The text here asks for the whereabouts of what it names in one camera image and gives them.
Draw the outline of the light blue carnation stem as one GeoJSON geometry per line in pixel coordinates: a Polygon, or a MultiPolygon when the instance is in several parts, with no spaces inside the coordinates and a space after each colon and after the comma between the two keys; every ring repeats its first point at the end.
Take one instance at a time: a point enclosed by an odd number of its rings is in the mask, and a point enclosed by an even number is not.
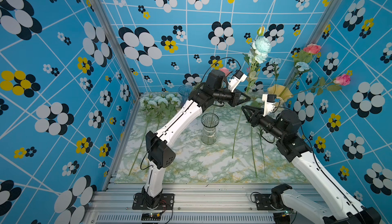
{"type": "Polygon", "coordinates": [[[263,160],[263,172],[264,172],[264,176],[266,177],[265,155],[264,155],[264,150],[263,150],[263,140],[264,140],[263,129],[261,129],[261,128],[258,129],[258,136],[259,136],[260,148],[261,148],[262,160],[263,160]]]}

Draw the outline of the pink rose stem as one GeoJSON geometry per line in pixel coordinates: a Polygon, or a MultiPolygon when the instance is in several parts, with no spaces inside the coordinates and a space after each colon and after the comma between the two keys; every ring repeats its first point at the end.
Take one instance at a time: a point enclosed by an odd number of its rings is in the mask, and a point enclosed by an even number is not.
{"type": "Polygon", "coordinates": [[[225,74],[225,77],[227,77],[231,73],[231,71],[225,67],[220,68],[219,70],[225,74]]]}

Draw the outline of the clear glass vase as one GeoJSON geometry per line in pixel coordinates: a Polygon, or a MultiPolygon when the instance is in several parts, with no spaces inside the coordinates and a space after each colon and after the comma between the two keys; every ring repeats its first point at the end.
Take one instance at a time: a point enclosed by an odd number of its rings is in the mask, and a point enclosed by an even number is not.
{"type": "Polygon", "coordinates": [[[203,125],[201,140],[204,144],[212,145],[216,143],[216,127],[219,124],[219,117],[214,113],[206,113],[201,118],[203,125]]]}

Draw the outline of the yellow ceramic vase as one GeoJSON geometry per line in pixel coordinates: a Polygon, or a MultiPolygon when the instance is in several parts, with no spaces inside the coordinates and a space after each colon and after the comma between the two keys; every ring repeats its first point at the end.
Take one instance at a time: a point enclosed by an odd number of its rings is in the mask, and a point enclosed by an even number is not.
{"type": "Polygon", "coordinates": [[[286,86],[277,84],[272,87],[269,87],[267,91],[268,94],[275,94],[277,96],[275,100],[276,107],[283,105],[285,102],[287,102],[290,98],[294,96],[286,86]]]}

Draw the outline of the blue purple ribbed glass vase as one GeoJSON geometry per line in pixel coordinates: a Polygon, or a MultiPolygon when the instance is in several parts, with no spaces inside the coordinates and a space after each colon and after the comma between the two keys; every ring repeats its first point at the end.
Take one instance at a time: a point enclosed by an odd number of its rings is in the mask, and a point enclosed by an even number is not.
{"type": "Polygon", "coordinates": [[[183,85],[183,86],[179,87],[178,93],[181,96],[181,102],[183,104],[188,100],[188,97],[191,94],[192,90],[193,90],[193,87],[189,86],[189,85],[183,85]]]}

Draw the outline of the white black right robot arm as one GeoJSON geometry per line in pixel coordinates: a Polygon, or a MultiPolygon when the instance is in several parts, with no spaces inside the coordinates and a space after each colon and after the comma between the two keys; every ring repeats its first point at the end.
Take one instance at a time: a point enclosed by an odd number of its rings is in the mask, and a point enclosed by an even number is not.
{"type": "Polygon", "coordinates": [[[381,216],[373,207],[365,207],[327,171],[311,147],[298,135],[301,121],[291,110],[276,118],[263,108],[243,106],[242,111],[252,127],[260,127],[276,138],[279,152],[295,166],[322,197],[322,206],[299,194],[292,186],[281,184],[272,189],[272,205],[291,208],[315,224],[379,224],[381,216]]]}

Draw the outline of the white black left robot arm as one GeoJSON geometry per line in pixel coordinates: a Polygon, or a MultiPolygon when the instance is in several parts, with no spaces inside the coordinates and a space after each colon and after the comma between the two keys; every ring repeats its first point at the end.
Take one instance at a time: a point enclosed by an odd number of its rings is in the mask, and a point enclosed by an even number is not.
{"type": "Polygon", "coordinates": [[[215,102],[235,107],[250,101],[248,95],[237,89],[246,79],[247,75],[240,70],[230,80],[223,71],[212,70],[206,82],[190,93],[184,106],[166,125],[146,134],[149,174],[140,194],[145,207],[155,209],[161,203],[165,170],[176,157],[171,148],[181,133],[215,102]]]}

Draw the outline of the mixed flower bouquet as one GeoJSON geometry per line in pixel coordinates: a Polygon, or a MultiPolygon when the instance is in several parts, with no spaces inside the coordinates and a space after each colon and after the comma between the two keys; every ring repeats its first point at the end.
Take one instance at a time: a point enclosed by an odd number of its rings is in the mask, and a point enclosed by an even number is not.
{"type": "MultiPolygon", "coordinates": [[[[290,78],[288,85],[286,86],[290,89],[290,86],[298,79],[311,71],[310,63],[313,60],[313,56],[319,54],[321,51],[321,46],[317,44],[308,44],[305,48],[300,50],[294,57],[294,76],[290,78]]],[[[351,83],[351,76],[348,74],[343,74],[334,78],[331,82],[327,82],[323,77],[318,78],[317,81],[312,83],[311,88],[307,89],[311,93],[316,95],[321,95],[324,90],[330,92],[339,91],[344,86],[348,86],[351,83]]]]}

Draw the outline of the left circuit board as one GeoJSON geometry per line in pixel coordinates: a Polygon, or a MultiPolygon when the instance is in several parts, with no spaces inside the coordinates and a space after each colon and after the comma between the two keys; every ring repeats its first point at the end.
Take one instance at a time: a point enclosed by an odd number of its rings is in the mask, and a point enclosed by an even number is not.
{"type": "Polygon", "coordinates": [[[144,222],[159,222],[161,220],[162,213],[143,213],[141,216],[141,221],[144,222]]]}

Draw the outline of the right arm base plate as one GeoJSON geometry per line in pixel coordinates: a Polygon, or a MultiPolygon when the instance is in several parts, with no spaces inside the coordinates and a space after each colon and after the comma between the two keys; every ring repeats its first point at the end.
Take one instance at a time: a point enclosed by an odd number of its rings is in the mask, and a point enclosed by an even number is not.
{"type": "Polygon", "coordinates": [[[253,193],[252,201],[256,205],[257,210],[265,210],[265,211],[281,211],[283,208],[276,208],[272,205],[271,195],[261,194],[261,193],[253,193]]]}

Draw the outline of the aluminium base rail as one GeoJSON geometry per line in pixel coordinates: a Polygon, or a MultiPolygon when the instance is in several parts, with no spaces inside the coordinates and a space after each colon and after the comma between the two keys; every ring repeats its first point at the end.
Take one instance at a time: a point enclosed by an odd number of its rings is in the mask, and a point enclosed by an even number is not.
{"type": "MultiPolygon", "coordinates": [[[[309,184],[293,184],[302,196],[322,205],[326,203],[309,184]]],[[[159,222],[142,222],[143,213],[133,210],[133,198],[141,184],[110,183],[97,192],[83,221],[85,224],[275,224],[274,213],[289,212],[291,223],[315,224],[297,211],[257,210],[253,193],[271,195],[273,184],[165,184],[163,193],[175,195],[172,210],[166,210],[159,222]]]]}

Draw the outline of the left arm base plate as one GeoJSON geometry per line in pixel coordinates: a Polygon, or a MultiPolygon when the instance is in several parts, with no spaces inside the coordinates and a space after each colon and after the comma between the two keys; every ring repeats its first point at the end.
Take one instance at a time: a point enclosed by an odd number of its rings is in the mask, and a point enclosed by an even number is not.
{"type": "Polygon", "coordinates": [[[161,193],[156,197],[150,197],[146,193],[136,193],[133,200],[133,210],[172,210],[175,195],[161,193]]]}

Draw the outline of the right aluminium corner post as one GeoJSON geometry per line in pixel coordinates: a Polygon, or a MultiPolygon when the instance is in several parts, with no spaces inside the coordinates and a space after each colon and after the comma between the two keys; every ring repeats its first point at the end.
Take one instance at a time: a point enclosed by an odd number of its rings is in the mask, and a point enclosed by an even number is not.
{"type": "Polygon", "coordinates": [[[316,24],[306,44],[316,44],[319,41],[324,29],[330,23],[330,20],[335,15],[342,1],[343,0],[331,0],[329,5],[326,7],[326,10],[323,12],[321,18],[319,19],[318,23],[316,24]]]}

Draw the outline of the aluminium corner post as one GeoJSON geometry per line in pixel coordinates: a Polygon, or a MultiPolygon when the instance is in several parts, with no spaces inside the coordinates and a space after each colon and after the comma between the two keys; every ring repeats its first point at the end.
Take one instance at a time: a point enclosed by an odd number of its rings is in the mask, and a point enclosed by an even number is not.
{"type": "Polygon", "coordinates": [[[319,41],[324,29],[330,23],[330,20],[335,15],[342,1],[343,0],[331,0],[329,5],[326,7],[326,10],[323,12],[321,18],[319,19],[318,23],[316,24],[306,44],[316,44],[319,41]]]}
{"type": "Polygon", "coordinates": [[[120,44],[118,43],[116,39],[116,34],[110,24],[109,18],[107,17],[107,14],[104,10],[104,5],[100,2],[100,0],[91,0],[93,6],[95,7],[95,13],[97,15],[97,18],[102,25],[104,32],[108,38],[108,41],[111,45],[111,48],[113,49],[114,54],[117,57],[117,60],[119,62],[119,65],[127,78],[127,81],[129,82],[130,88],[132,89],[136,99],[140,98],[141,92],[138,89],[138,86],[133,78],[132,73],[130,72],[130,67],[126,61],[126,58],[120,48],[120,44]]]}

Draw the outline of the left aluminium corner post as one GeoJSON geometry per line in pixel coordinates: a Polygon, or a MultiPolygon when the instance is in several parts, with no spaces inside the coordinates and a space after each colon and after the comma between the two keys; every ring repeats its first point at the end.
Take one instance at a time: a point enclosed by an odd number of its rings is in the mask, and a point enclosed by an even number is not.
{"type": "Polygon", "coordinates": [[[117,60],[119,62],[119,65],[127,78],[127,81],[129,82],[130,88],[132,89],[136,99],[140,98],[141,92],[138,89],[138,86],[133,78],[132,73],[130,72],[130,67],[126,61],[126,58],[120,48],[120,44],[118,43],[116,39],[116,34],[110,24],[109,18],[107,17],[107,14],[104,10],[104,5],[100,2],[100,0],[91,0],[93,6],[95,7],[95,13],[97,15],[97,18],[102,25],[104,32],[108,38],[108,41],[111,45],[111,48],[113,49],[114,54],[117,57],[117,60]]]}

